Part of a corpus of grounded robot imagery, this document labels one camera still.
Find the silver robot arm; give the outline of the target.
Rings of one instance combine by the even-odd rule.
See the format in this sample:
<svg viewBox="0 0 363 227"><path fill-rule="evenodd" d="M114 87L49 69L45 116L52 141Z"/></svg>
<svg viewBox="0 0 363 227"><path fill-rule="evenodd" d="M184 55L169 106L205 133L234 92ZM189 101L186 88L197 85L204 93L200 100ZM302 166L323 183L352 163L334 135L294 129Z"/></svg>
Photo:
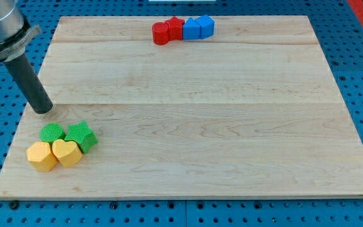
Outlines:
<svg viewBox="0 0 363 227"><path fill-rule="evenodd" d="M0 0L0 62L8 62L25 53L25 47L41 34L38 25L31 26L17 1Z"/></svg>

